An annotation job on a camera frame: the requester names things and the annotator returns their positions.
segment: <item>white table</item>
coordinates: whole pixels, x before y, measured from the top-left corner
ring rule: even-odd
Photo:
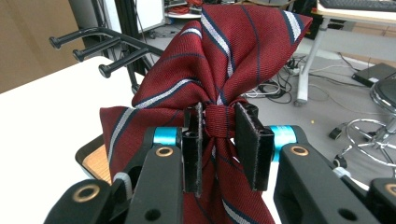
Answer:
[[[300,70],[297,100],[294,102],[295,105],[303,105],[308,101],[309,69],[311,68],[312,62],[315,59],[323,39],[326,40],[326,49],[329,50],[396,62],[396,38],[327,29],[330,19],[396,26],[396,13],[328,9],[323,7],[319,2],[317,3],[317,7],[317,13],[323,17],[323,22],[319,27],[306,64],[304,68]]]
[[[0,94],[2,223],[43,223],[64,192],[88,178],[75,154],[102,133],[100,107],[133,97],[126,69],[106,79],[101,63],[112,62],[95,57]]]

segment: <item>dark red fabric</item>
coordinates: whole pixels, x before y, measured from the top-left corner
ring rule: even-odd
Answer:
[[[202,102],[210,136],[203,194],[184,194],[184,222],[274,223],[235,159],[233,105],[281,69],[310,22],[271,7],[204,5],[201,22],[186,24],[148,72],[133,107],[101,109],[111,175],[139,149],[147,127],[182,126],[183,109]]]

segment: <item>red necktie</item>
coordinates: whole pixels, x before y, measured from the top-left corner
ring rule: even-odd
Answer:
[[[203,150],[203,194],[184,194],[184,222],[274,223],[234,159],[233,105],[282,68],[310,22],[272,7],[204,6],[201,22],[186,24],[148,71],[133,108],[101,109],[111,175],[139,149],[147,127],[183,126],[183,109],[202,102],[210,137]]]

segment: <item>white metal leg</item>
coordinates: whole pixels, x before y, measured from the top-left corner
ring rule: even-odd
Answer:
[[[308,59],[303,69],[300,70],[300,75],[298,79],[298,91],[297,100],[294,102],[295,105],[304,105],[308,102],[308,73],[311,68],[312,62],[317,55],[320,42],[323,38],[324,33],[329,25],[329,18],[323,18],[323,22],[319,27],[317,36],[315,37],[314,45],[309,52]]]

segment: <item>folded cloth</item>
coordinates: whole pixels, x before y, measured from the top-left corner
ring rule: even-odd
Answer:
[[[310,23],[272,7],[204,5],[201,21],[187,23],[148,71],[133,107],[101,108],[111,175],[139,149],[147,127],[183,126],[183,109],[202,102],[203,193],[184,193],[184,222],[274,223],[234,159],[233,106],[282,68]]]

